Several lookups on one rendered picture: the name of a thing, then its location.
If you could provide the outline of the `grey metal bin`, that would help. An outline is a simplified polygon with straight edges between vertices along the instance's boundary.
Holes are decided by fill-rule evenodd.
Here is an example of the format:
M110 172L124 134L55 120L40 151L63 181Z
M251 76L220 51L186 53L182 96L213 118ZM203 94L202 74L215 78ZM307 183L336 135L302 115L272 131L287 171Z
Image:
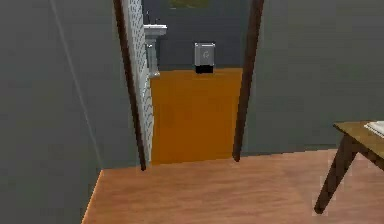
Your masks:
M197 74L212 73L214 68L214 43L196 43L194 48L194 64Z

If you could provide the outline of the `white patterned room door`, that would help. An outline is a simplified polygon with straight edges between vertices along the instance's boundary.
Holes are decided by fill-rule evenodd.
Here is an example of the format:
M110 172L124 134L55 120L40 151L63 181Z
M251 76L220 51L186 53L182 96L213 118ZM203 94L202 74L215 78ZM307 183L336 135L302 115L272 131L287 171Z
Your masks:
M133 80L138 102L145 160L147 163L150 163L154 117L149 80L150 72L147 65L142 0L122 0L122 4Z

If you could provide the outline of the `brown wooden table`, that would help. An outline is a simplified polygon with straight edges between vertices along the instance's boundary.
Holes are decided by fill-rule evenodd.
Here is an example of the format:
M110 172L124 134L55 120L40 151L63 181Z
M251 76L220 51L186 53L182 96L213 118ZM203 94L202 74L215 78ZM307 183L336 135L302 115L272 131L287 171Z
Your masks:
M322 214L357 154L363 155L384 172L384 135L369 127L369 121L334 123L343 134L313 210Z

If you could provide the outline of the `white flat book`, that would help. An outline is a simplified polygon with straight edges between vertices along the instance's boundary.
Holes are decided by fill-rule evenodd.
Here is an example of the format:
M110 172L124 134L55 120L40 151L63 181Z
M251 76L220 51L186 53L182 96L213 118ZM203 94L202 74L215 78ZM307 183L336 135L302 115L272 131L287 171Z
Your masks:
M384 121L368 122L364 125L364 127L372 131L376 135L384 138Z

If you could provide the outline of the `white pedestal sink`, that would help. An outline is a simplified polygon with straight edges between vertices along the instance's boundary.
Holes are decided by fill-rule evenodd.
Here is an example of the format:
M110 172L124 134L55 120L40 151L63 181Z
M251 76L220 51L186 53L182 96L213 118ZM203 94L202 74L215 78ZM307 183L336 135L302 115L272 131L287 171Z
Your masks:
M145 12L148 24L144 25L145 44L147 52L147 65L149 70L149 77L159 76L157 54L156 54L156 41L160 36L163 36L167 32L167 26L164 24L158 24L157 20L154 24L151 24L150 12Z

